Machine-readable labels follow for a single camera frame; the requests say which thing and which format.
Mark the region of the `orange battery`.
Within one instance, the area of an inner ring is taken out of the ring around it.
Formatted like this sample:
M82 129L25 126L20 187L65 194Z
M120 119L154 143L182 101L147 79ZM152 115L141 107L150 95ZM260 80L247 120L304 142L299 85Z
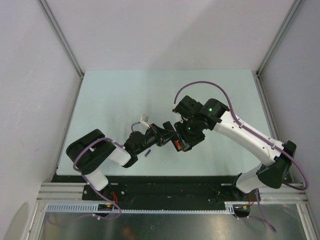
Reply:
M181 148L181 145L180 145L180 143L179 143L179 141L178 140L175 140L174 141L174 145L175 145L175 147L176 147L176 149L178 150L178 151L180 151L182 148Z

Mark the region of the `black remote control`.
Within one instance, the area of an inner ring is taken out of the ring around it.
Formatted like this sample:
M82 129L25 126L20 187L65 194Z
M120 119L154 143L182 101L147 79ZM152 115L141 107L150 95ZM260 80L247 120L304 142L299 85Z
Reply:
M170 141L172 142L175 150L177 152L181 152L182 151L181 142L178 137L178 133L174 129L173 125L169 121L166 121L162 124L162 126L165 130L170 131Z

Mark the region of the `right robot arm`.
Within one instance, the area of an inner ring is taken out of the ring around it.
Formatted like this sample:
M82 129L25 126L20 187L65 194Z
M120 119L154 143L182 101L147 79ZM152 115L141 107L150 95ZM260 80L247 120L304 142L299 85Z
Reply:
M288 140L283 143L273 138L271 144L263 141L266 137L255 128L245 130L245 124L237 124L238 118L232 116L228 106L211 98L205 104L186 95L172 111L181 120L174 124L178 139L174 145L178 151L187 152L205 139L204 130L222 134L247 149L260 164L248 172L240 173L230 186L231 196L242 201L248 194L260 187L279 189L292 165L297 146Z

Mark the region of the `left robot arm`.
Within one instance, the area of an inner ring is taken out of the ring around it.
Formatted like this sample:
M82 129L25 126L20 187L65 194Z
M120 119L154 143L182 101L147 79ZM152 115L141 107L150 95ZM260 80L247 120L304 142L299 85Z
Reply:
M138 155L153 145L162 147L177 137L177 132L150 124L145 133L132 131L124 144L105 137L95 129L71 143L66 155L73 162L73 168L93 188L93 194L100 200L110 196L109 180L101 170L106 160L111 160L123 168L129 168L138 161Z

